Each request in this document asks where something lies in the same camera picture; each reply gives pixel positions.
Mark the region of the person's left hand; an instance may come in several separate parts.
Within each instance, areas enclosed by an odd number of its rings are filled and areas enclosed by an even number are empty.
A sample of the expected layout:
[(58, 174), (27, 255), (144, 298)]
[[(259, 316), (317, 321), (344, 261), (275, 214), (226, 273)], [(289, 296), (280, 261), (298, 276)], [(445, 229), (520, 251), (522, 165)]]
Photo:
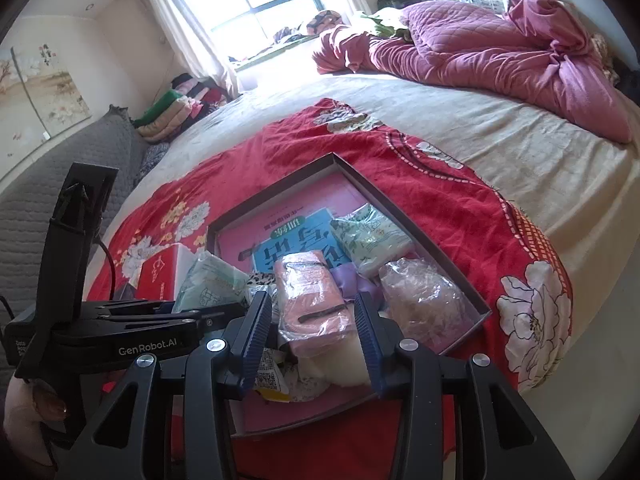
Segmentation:
[(52, 479), (53, 460), (42, 436), (42, 422), (62, 422), (65, 403), (49, 388), (11, 377), (1, 422), (1, 478)]

